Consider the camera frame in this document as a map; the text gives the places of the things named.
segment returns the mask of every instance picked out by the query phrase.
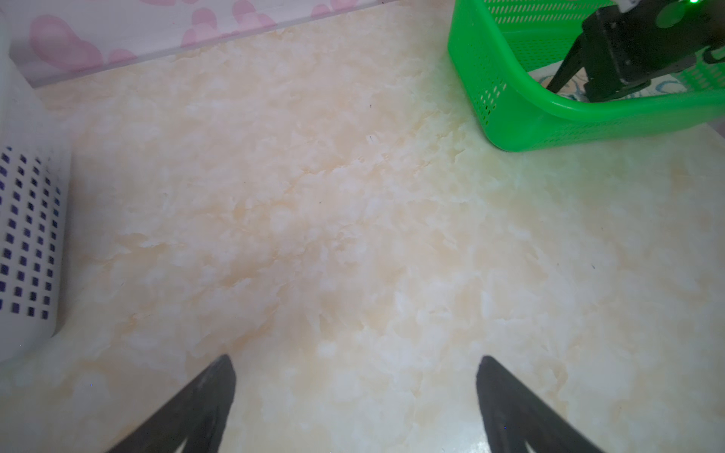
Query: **pink patterned wall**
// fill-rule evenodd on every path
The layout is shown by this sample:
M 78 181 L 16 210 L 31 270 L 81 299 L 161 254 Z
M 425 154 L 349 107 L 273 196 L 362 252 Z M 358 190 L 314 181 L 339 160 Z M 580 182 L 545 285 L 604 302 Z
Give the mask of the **pink patterned wall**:
M 35 86 L 382 0 L 0 0 Z

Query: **green plastic basket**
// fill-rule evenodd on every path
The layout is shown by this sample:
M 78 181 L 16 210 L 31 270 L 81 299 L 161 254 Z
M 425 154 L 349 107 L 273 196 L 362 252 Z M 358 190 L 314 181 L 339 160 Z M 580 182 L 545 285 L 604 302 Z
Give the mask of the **green plastic basket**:
M 486 137 L 505 151 L 685 129 L 725 115 L 725 64 L 677 75 L 686 93 L 588 104 L 528 71 L 564 59 L 596 0 L 457 0 L 448 52 Z

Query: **beige marble surface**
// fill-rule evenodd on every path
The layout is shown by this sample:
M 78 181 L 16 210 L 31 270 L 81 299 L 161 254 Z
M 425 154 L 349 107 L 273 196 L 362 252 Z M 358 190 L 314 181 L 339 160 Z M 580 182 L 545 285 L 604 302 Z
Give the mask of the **beige marble surface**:
M 492 354 L 610 453 L 725 450 L 725 140 L 506 154 L 400 1 L 49 86 L 62 327 L 0 450 L 103 452 L 211 360 L 222 452 L 486 452 Z

